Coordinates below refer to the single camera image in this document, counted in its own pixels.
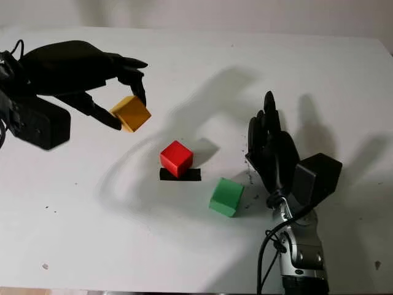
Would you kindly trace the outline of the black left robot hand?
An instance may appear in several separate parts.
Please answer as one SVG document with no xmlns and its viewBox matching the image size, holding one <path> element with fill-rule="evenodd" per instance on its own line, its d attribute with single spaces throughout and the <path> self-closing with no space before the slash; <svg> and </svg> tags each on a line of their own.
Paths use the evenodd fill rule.
<svg viewBox="0 0 393 295">
<path fill-rule="evenodd" d="M 86 41 L 64 41 L 44 45 L 22 56 L 19 62 L 38 95 L 53 96 L 81 113 L 116 130 L 120 120 L 97 105 L 87 93 L 116 78 L 131 88 L 142 104 L 146 93 L 141 69 L 147 63 L 104 52 Z"/>
</svg>

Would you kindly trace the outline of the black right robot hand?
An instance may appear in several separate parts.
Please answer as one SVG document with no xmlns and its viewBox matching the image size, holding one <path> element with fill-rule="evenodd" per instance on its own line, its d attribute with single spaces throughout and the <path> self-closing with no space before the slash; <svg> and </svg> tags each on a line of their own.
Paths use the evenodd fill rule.
<svg viewBox="0 0 393 295">
<path fill-rule="evenodd" d="M 281 129 L 273 93 L 265 95 L 263 108 L 249 121 L 246 158 L 269 193 L 267 206 L 274 208 L 289 195 L 300 158 L 289 133 Z"/>
</svg>

